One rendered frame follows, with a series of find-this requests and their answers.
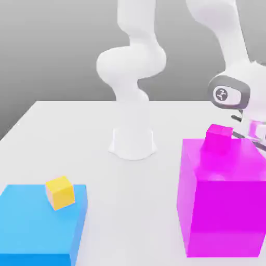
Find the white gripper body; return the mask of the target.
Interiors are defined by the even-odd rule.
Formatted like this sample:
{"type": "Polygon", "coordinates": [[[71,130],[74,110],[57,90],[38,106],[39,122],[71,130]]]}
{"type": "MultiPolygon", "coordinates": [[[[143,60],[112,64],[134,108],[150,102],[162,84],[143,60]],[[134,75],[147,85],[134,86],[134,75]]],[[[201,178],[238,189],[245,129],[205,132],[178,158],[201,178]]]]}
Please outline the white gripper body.
{"type": "Polygon", "coordinates": [[[241,122],[234,127],[233,136],[250,140],[258,149],[266,152],[266,123],[259,121],[241,122]]]}

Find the small magenta cube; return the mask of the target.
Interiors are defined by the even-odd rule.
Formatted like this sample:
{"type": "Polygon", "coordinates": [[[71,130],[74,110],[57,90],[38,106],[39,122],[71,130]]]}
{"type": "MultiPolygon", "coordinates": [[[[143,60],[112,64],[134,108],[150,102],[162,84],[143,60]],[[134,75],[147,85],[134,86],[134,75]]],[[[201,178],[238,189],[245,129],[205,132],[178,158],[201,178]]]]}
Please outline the small magenta cube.
{"type": "Polygon", "coordinates": [[[232,133],[232,127],[211,124],[206,131],[205,143],[213,149],[227,147],[231,142],[232,133]]]}

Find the small yellow cube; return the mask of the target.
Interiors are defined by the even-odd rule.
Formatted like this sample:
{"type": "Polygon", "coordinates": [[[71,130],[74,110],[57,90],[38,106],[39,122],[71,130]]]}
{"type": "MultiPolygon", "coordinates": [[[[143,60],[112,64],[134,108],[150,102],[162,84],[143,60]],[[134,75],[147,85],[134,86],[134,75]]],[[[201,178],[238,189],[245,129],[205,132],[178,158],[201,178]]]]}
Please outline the small yellow cube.
{"type": "Polygon", "coordinates": [[[54,210],[75,203],[74,189],[66,176],[54,178],[45,183],[46,196],[54,210]]]}

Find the large magenta box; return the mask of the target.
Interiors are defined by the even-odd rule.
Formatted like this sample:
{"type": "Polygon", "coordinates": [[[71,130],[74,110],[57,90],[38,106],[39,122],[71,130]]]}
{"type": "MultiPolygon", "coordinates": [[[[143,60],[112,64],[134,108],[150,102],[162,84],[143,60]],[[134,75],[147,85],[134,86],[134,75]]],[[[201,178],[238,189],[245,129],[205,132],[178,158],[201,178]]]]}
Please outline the large magenta box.
{"type": "Polygon", "coordinates": [[[247,139],[228,153],[182,142],[178,218],[188,257],[257,257],[266,237],[266,158],[247,139]]]}

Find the large blue box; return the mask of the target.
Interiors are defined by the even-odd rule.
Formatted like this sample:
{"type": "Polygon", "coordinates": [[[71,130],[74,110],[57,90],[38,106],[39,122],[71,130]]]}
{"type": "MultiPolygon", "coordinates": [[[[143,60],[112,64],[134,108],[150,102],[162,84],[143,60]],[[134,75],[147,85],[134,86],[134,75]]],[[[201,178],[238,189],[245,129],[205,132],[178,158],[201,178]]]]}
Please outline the large blue box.
{"type": "Polygon", "coordinates": [[[88,199],[53,210],[44,185],[9,184],[0,195],[0,266],[75,266],[88,199]]]}

